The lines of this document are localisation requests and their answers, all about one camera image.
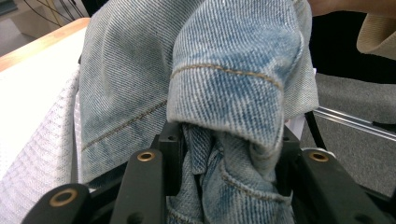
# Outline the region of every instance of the wooden table edge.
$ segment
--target wooden table edge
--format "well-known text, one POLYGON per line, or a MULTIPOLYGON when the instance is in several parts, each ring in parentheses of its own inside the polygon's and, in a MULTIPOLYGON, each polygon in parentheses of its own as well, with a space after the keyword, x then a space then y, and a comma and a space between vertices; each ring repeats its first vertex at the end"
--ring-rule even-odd
POLYGON ((66 26, 63 26, 23 47, 15 49, 14 51, 11 51, 10 53, 0 57, 0 72, 17 63, 20 63, 21 61, 37 54, 41 50, 46 49, 47 47, 61 41, 73 33, 87 27, 89 22, 90 18, 81 18, 76 21, 72 21, 66 26))

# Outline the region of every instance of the black metal bracket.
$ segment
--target black metal bracket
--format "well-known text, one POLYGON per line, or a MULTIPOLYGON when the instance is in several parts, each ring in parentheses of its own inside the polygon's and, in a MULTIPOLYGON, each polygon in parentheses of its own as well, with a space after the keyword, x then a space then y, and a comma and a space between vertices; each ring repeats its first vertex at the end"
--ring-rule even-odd
MULTIPOLYGON (((298 224, 395 223, 392 198, 357 185, 329 153, 301 151, 285 128, 276 165, 276 187, 292 194, 298 224)), ((179 124, 165 124, 151 147, 132 155, 123 177, 89 193, 80 184, 63 185, 44 195, 22 223, 164 223, 165 196, 181 186, 185 149, 179 124)))

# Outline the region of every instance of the brass insert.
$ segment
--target brass insert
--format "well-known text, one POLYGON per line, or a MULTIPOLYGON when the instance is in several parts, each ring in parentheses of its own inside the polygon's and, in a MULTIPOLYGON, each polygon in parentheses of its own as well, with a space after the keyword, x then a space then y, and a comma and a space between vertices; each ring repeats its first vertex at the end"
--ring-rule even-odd
POLYGON ((151 161, 154 159, 155 154, 152 152, 142 152, 137 156, 137 159, 140 161, 151 161))
POLYGON ((311 158, 314 161, 328 161, 329 157, 323 152, 311 152, 309 153, 309 158, 311 158))
POLYGON ((52 198, 49 200, 49 205, 52 207, 64 206, 73 202, 73 200, 77 198, 77 195, 78 193, 75 189, 64 189, 52 196, 52 198))

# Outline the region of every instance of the screw hole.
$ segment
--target screw hole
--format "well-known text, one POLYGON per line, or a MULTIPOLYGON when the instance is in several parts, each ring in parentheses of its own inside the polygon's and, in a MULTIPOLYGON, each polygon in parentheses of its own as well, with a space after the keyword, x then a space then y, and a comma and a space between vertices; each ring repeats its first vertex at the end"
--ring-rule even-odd
POLYGON ((128 224, 141 224, 143 222, 143 214, 142 213, 133 213, 128 216, 127 223, 128 224))
POLYGON ((78 192, 75 189, 64 189, 52 196, 52 198, 49 200, 49 205, 52 207, 61 207, 73 202, 77 196, 78 192))
POLYGON ((155 154, 152 152, 142 152, 137 156, 137 159, 140 161, 151 161, 154 157, 155 154))
POLYGON ((355 215, 355 219, 362 224, 374 224, 373 220, 364 214, 355 215))
POLYGON ((328 161, 329 157, 326 154, 321 152, 311 152, 309 157, 314 161, 328 161))

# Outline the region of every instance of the light blue denim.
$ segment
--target light blue denim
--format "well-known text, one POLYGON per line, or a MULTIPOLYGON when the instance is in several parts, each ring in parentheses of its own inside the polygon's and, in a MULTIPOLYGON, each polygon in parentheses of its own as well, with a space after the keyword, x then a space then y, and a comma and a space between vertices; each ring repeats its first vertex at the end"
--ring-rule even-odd
POLYGON ((274 169, 284 119, 318 105, 310 29, 305 0, 110 0, 82 54, 84 181, 182 122, 169 223, 292 223, 274 169))

